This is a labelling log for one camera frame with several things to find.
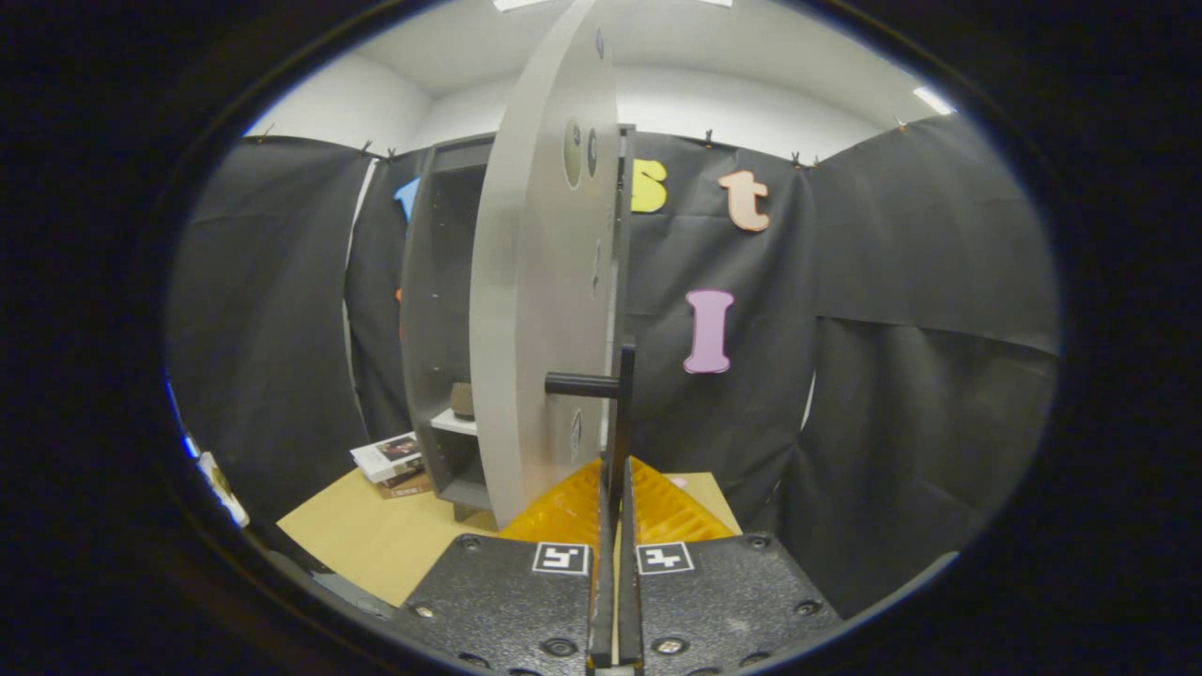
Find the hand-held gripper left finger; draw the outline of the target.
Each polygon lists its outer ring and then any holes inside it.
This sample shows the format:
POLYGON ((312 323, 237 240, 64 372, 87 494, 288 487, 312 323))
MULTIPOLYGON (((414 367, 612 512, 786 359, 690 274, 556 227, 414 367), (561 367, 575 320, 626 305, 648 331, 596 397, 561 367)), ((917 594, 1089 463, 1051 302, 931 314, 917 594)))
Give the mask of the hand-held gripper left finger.
POLYGON ((596 459, 494 536, 456 536, 393 616, 446 668, 593 675, 609 668, 612 523, 596 459))

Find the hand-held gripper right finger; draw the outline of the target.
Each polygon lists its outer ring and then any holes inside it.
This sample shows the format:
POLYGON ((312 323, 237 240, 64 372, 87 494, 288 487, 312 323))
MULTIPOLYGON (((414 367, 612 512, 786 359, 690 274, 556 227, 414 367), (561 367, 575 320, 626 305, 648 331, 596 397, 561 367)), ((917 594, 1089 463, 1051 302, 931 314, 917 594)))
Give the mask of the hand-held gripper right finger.
POLYGON ((620 518, 619 654, 637 675, 746 675, 841 625, 776 535, 734 533, 633 457, 620 518))

